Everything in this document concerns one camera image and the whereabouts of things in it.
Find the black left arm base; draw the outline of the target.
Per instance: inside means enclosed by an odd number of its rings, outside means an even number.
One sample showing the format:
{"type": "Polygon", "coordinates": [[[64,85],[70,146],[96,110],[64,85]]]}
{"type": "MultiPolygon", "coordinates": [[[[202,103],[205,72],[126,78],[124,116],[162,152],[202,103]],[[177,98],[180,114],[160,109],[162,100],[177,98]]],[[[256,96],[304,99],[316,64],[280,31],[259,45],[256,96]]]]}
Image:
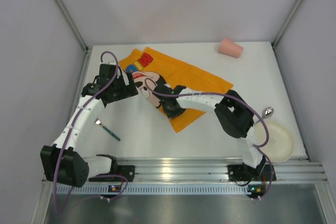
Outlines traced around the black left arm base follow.
{"type": "MultiPolygon", "coordinates": [[[[135,166],[133,165],[119,165],[117,170],[112,173],[113,175],[120,175],[125,177],[128,182],[133,182],[135,176],[135,166]]],[[[124,182],[123,178],[111,177],[111,173],[108,177],[102,177],[102,175],[97,175],[96,177],[89,178],[90,182],[124,182]]]]}

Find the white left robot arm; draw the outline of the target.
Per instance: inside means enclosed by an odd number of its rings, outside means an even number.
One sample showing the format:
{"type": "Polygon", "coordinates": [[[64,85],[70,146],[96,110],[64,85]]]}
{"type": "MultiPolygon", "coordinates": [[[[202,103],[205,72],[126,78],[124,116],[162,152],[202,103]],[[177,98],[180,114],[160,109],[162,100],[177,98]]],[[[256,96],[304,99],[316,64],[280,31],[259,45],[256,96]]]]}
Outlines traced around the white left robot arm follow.
{"type": "Polygon", "coordinates": [[[138,94],[131,73],[123,70],[107,76],[99,74],[93,83],[84,86],[77,108],[60,136],[51,146],[40,151],[44,174],[48,181],[82,187],[87,179],[118,173],[117,159],[107,154],[83,158],[76,151],[83,144],[98,114],[107,104],[138,94]]]}

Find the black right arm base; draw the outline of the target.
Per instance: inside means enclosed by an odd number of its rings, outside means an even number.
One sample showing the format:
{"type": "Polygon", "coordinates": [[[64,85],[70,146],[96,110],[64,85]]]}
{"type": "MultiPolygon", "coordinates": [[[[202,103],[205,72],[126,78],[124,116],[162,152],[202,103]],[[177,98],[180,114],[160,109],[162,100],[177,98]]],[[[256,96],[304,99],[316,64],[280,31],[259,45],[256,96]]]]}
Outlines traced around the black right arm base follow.
{"type": "Polygon", "coordinates": [[[244,163],[227,166],[228,178],[230,182],[256,182],[265,179],[267,182],[276,180],[273,165],[267,163],[265,156],[256,168],[252,168],[244,163]]]}

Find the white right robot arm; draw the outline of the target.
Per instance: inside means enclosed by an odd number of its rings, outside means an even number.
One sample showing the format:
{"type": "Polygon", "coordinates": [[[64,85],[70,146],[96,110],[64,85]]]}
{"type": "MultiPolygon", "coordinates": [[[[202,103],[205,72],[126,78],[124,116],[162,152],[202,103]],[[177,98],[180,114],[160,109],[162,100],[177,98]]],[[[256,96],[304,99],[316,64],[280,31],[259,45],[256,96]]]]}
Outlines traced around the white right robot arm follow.
{"type": "Polygon", "coordinates": [[[175,119],[194,109],[215,113],[224,132],[237,139],[241,150],[243,164],[256,169],[264,159],[257,149],[254,129],[255,111],[234,90],[227,93],[195,91],[185,86],[174,89],[157,85],[152,93],[159,99],[164,113],[175,119]]]}

